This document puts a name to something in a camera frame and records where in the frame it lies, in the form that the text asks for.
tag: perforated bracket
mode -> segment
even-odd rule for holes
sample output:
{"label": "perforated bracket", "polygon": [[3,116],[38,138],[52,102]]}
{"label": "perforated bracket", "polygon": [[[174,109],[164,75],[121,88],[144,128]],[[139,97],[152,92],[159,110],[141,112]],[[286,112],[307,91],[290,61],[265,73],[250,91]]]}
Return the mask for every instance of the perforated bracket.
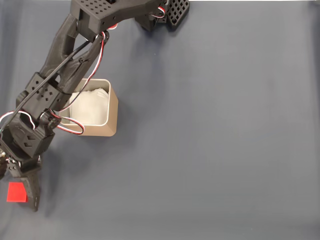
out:
{"label": "perforated bracket", "polygon": [[167,11],[167,24],[173,29],[181,24],[190,9],[188,0],[171,0]]}
{"label": "perforated bracket", "polygon": [[160,6],[166,11],[163,18],[156,18],[150,13],[138,16],[135,20],[149,32],[155,28],[156,24],[167,24],[170,29],[176,30],[190,9],[188,0],[162,0]]}
{"label": "perforated bracket", "polygon": [[25,169],[21,168],[21,162],[16,161],[13,158],[8,158],[6,161],[7,168],[9,169],[11,175],[14,178],[21,179],[23,182],[26,195],[28,197],[29,206],[34,212],[36,212],[38,210],[40,200],[38,171],[41,170],[41,157],[38,156],[35,165],[27,166]]}

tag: blue-gray surface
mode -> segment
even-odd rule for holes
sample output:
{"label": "blue-gray surface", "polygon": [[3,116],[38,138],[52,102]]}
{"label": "blue-gray surface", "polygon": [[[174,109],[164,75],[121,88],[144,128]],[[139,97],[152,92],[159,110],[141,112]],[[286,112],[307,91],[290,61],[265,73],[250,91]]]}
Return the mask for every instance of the blue-gray surface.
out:
{"label": "blue-gray surface", "polygon": [[[0,0],[2,113],[41,68],[69,5]],[[7,175],[0,239],[318,240],[317,11],[192,2],[177,32],[121,22],[96,74],[118,95],[118,132],[57,130],[37,213],[6,203]]]}

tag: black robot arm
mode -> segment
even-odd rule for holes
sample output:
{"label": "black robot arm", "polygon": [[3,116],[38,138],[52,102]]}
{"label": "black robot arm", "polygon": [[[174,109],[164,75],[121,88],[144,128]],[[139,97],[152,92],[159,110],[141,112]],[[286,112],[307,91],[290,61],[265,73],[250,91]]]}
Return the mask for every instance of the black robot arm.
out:
{"label": "black robot arm", "polygon": [[[107,43],[108,28],[130,18],[136,18],[150,31],[159,19],[165,19],[162,23],[168,22],[175,28],[188,10],[188,0],[71,1],[70,14],[56,33],[43,67],[19,94],[17,109],[0,129],[0,179],[7,169],[14,178],[21,179],[34,211],[38,210],[40,200],[37,172],[42,165],[41,155],[48,149],[55,136],[53,130],[61,122],[53,111],[60,111],[69,102],[99,55],[102,44]],[[87,42],[74,50],[79,34]],[[74,57],[89,43],[88,51]]]}

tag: white cloth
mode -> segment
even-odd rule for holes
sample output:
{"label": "white cloth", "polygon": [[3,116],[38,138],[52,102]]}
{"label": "white cloth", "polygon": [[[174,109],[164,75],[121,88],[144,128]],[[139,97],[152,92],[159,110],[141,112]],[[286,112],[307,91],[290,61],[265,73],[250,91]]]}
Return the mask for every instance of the white cloth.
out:
{"label": "white cloth", "polygon": [[[70,97],[75,99],[78,92]],[[70,118],[82,124],[102,125],[107,120],[109,95],[102,88],[93,91],[83,91],[70,106]]]}

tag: small box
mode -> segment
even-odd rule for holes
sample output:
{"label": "small box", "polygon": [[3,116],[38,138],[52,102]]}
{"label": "small box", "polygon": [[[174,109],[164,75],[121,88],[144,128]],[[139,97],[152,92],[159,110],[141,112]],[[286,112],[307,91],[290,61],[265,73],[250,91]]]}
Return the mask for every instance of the small box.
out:
{"label": "small box", "polygon": [[[79,85],[76,87],[74,92],[79,92],[87,79],[82,79]],[[106,109],[107,117],[105,123],[102,125],[96,124],[84,124],[84,132],[82,136],[102,136],[102,137],[111,137],[115,135],[117,131],[117,120],[118,120],[118,98],[115,94],[114,89],[111,87],[111,84],[106,79],[91,79],[87,86],[84,88],[84,91],[93,91],[95,89],[104,89],[109,95],[108,109]],[[69,108],[60,113],[62,117],[70,117]],[[61,124],[66,128],[73,131],[81,131],[81,128],[74,124],[70,123],[69,120],[63,119]]]}

